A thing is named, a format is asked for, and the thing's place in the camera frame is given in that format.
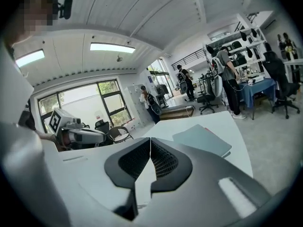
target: shelf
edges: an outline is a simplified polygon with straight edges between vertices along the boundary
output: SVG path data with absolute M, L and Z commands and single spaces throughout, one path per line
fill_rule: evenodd
M 230 35 L 222 36 L 222 37 L 220 37 L 220 38 L 212 41 L 208 45 L 211 46 L 214 49 L 214 48 L 219 47 L 219 46 L 221 46 L 223 44 L 226 44 L 226 43 L 229 43 L 229 42 L 241 39 L 242 37 L 241 37 L 240 31 L 243 32 L 243 33 L 245 33 L 246 35 L 250 35 L 251 34 L 251 29 L 252 28 L 245 28 L 243 30 L 239 30 L 239 31 L 233 32 Z
M 245 63 L 245 64 L 243 64 L 243 65 L 240 65 L 240 66 L 235 67 L 235 69 L 240 69 L 240 68 L 242 68 L 242 67 L 246 67 L 246 66 L 249 66 L 249 65 L 252 65 L 252 64 L 261 62 L 261 61 L 263 61 L 263 59 L 258 59 L 258 60 L 254 60 L 254 61 L 248 61 L 247 63 Z
M 242 46 L 242 47 L 240 47 L 240 48 L 231 50 L 231 51 L 229 51 L 229 53 L 230 53 L 231 55 L 234 55 L 234 54 L 237 54 L 237 53 L 246 51 L 246 47 L 248 47 L 248 48 L 251 49 L 251 48 L 256 47 L 256 46 L 258 46 L 258 45 L 260 45 L 260 44 L 263 44 L 263 43 L 265 43 L 265 42 L 266 42 L 265 40 L 255 41 L 255 42 L 253 42 L 253 43 L 251 43 L 251 44 L 249 44 L 249 45 L 247 45 L 247 46 Z

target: railing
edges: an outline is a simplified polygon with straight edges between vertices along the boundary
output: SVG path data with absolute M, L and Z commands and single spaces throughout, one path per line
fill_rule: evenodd
M 246 17 L 252 23 L 258 14 L 259 13 L 251 13 L 251 14 L 248 14 Z M 236 29 L 235 29 L 235 32 L 238 31 L 238 30 L 241 30 L 241 29 L 244 29 L 244 26 L 241 25 L 241 22 L 239 22 Z
M 173 67 L 174 70 L 176 70 L 178 65 L 185 66 L 186 64 L 189 64 L 192 61 L 198 60 L 199 58 L 201 58 L 203 56 L 205 56 L 204 51 L 202 49 L 200 49 L 200 50 L 184 57 L 183 59 L 173 63 L 171 66 Z

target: sneaker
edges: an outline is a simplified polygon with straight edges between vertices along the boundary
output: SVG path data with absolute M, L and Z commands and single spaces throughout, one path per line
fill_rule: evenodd
M 246 115 L 243 115 L 242 113 L 239 113 L 238 115 L 233 114 L 232 117 L 234 119 L 245 119 Z

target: floor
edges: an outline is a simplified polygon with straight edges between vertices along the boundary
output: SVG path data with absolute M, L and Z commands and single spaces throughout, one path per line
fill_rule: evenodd
M 186 95 L 174 97 L 168 101 L 169 106 L 184 104 Z M 301 107 L 303 96 L 297 96 L 295 105 Z M 194 103 L 196 111 L 193 117 L 200 116 L 198 110 L 201 105 Z M 216 112 L 225 110 L 223 105 L 214 108 Z M 244 110 L 248 117 L 235 120 L 245 141 L 254 178 L 259 181 L 272 195 L 290 186 L 303 159 L 302 121 L 303 113 L 297 114 L 295 109 L 289 108 L 289 119 L 285 119 L 284 108 L 276 109 L 272 114 L 268 101 L 263 101 L 256 108 L 255 120 L 251 119 L 251 111 Z M 211 114 L 210 110 L 203 115 Z M 150 124 L 143 129 L 136 129 L 131 133 L 139 138 L 153 127 Z

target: blue tablecloth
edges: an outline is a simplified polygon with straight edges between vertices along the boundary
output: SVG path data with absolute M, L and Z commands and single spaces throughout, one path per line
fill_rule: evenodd
M 276 82 L 270 78 L 264 78 L 263 81 L 257 82 L 253 86 L 245 86 L 247 83 L 240 83 L 240 89 L 244 88 L 240 91 L 240 95 L 242 96 L 245 104 L 248 108 L 252 108 L 254 105 L 253 103 L 253 96 L 256 93 L 263 92 L 267 95 L 270 99 L 275 101 L 275 90 L 276 90 Z

